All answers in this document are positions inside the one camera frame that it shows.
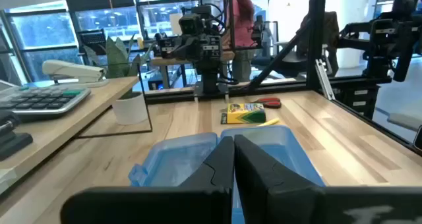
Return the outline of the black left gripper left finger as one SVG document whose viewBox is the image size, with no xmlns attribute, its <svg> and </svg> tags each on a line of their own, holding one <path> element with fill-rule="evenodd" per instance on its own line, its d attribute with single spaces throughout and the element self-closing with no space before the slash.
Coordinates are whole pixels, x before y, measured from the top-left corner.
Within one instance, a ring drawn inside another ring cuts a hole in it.
<svg viewBox="0 0 422 224">
<path fill-rule="evenodd" d="M 62 205 L 61 224 L 230 224 L 234 158 L 226 137 L 178 186 L 87 188 Z"/>
</svg>

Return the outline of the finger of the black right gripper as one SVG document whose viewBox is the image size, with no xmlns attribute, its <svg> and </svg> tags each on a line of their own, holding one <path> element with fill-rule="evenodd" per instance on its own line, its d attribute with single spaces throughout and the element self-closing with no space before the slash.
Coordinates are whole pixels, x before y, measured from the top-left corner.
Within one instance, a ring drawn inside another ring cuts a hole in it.
<svg viewBox="0 0 422 224">
<path fill-rule="evenodd" d="M 221 37 L 203 35 L 193 38 L 189 46 L 190 60 L 220 60 L 222 56 Z"/>
<path fill-rule="evenodd" d="M 157 40 L 157 47 L 163 59 L 174 59 L 173 51 L 178 47 L 184 45 L 187 41 L 187 36 L 171 36 Z"/>
</svg>

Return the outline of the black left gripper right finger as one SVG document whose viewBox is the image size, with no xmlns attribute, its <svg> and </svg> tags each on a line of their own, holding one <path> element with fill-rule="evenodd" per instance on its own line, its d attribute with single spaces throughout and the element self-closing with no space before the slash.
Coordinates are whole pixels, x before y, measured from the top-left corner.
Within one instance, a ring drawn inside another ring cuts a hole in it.
<svg viewBox="0 0 422 224">
<path fill-rule="evenodd" d="M 325 186 L 242 135 L 235 176 L 246 224 L 422 224 L 422 186 Z"/>
</svg>

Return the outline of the blue plastic pencil box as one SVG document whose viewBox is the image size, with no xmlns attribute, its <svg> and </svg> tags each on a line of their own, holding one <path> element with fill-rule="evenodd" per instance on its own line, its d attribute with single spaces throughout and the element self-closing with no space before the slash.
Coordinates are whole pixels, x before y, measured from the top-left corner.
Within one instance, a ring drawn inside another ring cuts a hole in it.
<svg viewBox="0 0 422 224">
<path fill-rule="evenodd" d="M 129 172 L 131 186 L 179 186 L 200 167 L 222 138 L 236 135 L 244 136 L 303 178 L 324 186 L 293 131 L 283 125 L 229 128 L 219 134 L 208 132 L 163 140 L 152 147 L 143 164 L 133 166 Z"/>
</svg>

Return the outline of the yellow green crayon box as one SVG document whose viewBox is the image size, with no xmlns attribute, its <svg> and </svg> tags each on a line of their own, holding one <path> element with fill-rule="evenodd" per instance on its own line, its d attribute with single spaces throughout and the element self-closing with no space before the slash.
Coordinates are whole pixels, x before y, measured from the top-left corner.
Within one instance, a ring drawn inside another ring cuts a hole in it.
<svg viewBox="0 0 422 224">
<path fill-rule="evenodd" d="M 260 124 L 266 122 L 266 113 L 262 103 L 229 103 L 222 113 L 224 124 Z"/>
</svg>

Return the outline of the black red handled scissors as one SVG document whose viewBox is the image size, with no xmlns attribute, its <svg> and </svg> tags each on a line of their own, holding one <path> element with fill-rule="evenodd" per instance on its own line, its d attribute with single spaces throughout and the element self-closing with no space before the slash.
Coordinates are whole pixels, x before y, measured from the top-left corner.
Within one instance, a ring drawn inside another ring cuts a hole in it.
<svg viewBox="0 0 422 224">
<path fill-rule="evenodd" d="M 252 104 L 255 104 L 259 108 L 267 108 L 267 109 L 280 109 L 282 107 L 282 103 L 279 98 L 259 98 L 255 101 L 252 101 Z"/>
</svg>

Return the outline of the background wooden desk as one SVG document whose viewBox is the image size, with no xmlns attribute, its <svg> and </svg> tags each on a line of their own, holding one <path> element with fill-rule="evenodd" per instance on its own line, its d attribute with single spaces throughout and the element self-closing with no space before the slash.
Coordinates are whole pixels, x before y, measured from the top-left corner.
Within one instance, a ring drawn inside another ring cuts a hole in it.
<svg viewBox="0 0 422 224">
<path fill-rule="evenodd" d="M 225 51 L 222 55 L 222 61 L 231 61 L 235 56 L 235 53 L 232 51 Z M 161 57 L 153 57 L 150 60 L 152 66 L 160 68 L 160 73 L 163 78 L 163 85 L 165 89 L 170 89 L 169 85 L 169 76 L 167 72 L 167 67 L 169 65 L 184 65 L 190 64 L 190 61 L 187 60 L 177 60 L 177 59 L 163 59 Z"/>
</svg>

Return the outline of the person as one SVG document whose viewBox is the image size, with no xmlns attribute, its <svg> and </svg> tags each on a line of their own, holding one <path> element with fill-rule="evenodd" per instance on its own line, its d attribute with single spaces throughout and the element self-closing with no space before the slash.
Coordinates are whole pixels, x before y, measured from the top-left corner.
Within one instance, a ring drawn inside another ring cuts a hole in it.
<svg viewBox="0 0 422 224">
<path fill-rule="evenodd" d="M 254 9 L 251 0 L 232 0 L 233 23 L 234 23 L 234 46 L 251 47 L 254 41 L 251 39 L 253 29 Z M 254 57 L 254 49 L 236 51 L 233 58 L 233 77 L 238 82 L 248 82 L 251 75 L 251 60 Z"/>
</svg>

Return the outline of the snake plant in white pot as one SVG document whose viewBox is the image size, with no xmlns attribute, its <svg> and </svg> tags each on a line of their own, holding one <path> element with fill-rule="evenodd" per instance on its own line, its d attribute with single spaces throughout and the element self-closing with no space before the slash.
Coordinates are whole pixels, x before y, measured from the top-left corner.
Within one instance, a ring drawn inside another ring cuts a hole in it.
<svg viewBox="0 0 422 224">
<path fill-rule="evenodd" d="M 107 38 L 104 43 L 84 44 L 83 49 L 87 58 L 96 66 L 100 64 L 98 53 L 105 54 L 107 63 L 102 65 L 101 68 L 105 69 L 107 79 L 140 78 L 142 76 L 141 66 L 149 60 L 151 49 L 148 48 L 146 54 L 138 54 L 132 59 L 130 54 L 134 42 L 134 37 L 130 38 L 128 45 L 125 45 L 120 38 Z M 118 100 L 112 103 L 112 109 L 116 121 L 120 125 L 135 125 L 148 119 L 143 91 L 136 92 L 129 88 Z"/>
</svg>

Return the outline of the black mesh panel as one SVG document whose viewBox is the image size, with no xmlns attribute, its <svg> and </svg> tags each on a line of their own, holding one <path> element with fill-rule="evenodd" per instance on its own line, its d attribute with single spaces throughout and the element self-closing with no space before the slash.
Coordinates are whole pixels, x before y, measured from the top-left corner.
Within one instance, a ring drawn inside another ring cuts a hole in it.
<svg viewBox="0 0 422 224">
<path fill-rule="evenodd" d="M 106 36 L 103 29 L 79 31 L 76 34 L 79 42 L 79 53 L 86 53 L 84 46 L 87 46 L 97 55 L 106 54 Z"/>
</svg>

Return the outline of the white stapler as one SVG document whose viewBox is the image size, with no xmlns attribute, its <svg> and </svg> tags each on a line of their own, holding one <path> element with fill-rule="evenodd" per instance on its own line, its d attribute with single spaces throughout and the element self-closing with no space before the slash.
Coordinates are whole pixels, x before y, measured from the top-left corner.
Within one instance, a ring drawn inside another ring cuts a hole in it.
<svg viewBox="0 0 422 224">
<path fill-rule="evenodd" d="M 80 65 L 60 60 L 44 61 L 42 72 L 56 84 L 60 80 L 76 79 L 75 85 L 97 88 L 105 86 L 109 82 L 105 78 L 106 70 L 101 67 Z"/>
</svg>

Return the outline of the dark office chair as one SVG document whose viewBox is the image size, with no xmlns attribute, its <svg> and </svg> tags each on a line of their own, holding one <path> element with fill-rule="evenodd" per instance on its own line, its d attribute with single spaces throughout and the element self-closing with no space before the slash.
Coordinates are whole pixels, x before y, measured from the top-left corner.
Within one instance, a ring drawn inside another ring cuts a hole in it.
<svg viewBox="0 0 422 224">
<path fill-rule="evenodd" d="M 339 26 L 338 17 L 335 11 L 324 13 L 324 27 L 322 34 L 322 44 L 327 45 L 328 60 L 332 72 L 328 76 L 335 76 L 339 66 L 337 61 L 337 41 L 339 38 Z M 300 72 L 307 71 L 307 53 L 309 48 L 309 33 L 305 32 L 304 35 L 299 38 L 296 44 L 296 50 L 291 51 L 283 59 L 283 63 L 280 67 L 281 74 L 285 77 L 295 78 L 298 77 Z"/>
</svg>

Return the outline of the wooden shelf riser black legs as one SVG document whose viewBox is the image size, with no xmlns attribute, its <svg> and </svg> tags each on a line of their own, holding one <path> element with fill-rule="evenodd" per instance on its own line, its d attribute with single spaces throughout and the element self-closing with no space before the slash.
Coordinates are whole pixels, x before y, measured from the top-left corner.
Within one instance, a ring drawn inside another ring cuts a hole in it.
<svg viewBox="0 0 422 224">
<path fill-rule="evenodd" d="M 105 86 L 92 88 L 88 97 L 63 117 L 18 126 L 15 132 L 32 135 L 33 143 L 0 161 L 0 194 L 100 116 L 138 82 L 136 76 L 111 79 Z"/>
</svg>

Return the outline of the grey desk calculator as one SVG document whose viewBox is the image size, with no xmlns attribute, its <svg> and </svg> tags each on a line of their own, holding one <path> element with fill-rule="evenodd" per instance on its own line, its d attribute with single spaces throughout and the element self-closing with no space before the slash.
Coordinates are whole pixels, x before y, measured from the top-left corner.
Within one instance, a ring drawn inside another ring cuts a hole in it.
<svg viewBox="0 0 422 224">
<path fill-rule="evenodd" d="M 70 86 L 11 86 L 0 91 L 0 110 L 13 112 L 21 121 L 60 118 L 77 108 L 91 90 Z"/>
</svg>

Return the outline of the black stapler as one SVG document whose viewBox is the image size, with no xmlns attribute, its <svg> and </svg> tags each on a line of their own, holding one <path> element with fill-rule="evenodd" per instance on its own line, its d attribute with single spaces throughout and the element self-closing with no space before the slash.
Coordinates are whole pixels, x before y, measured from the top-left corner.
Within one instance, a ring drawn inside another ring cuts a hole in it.
<svg viewBox="0 0 422 224">
<path fill-rule="evenodd" d="M 0 161 L 11 157 L 33 142 L 28 133 L 15 133 L 21 124 L 19 117 L 12 111 L 0 110 Z"/>
</svg>

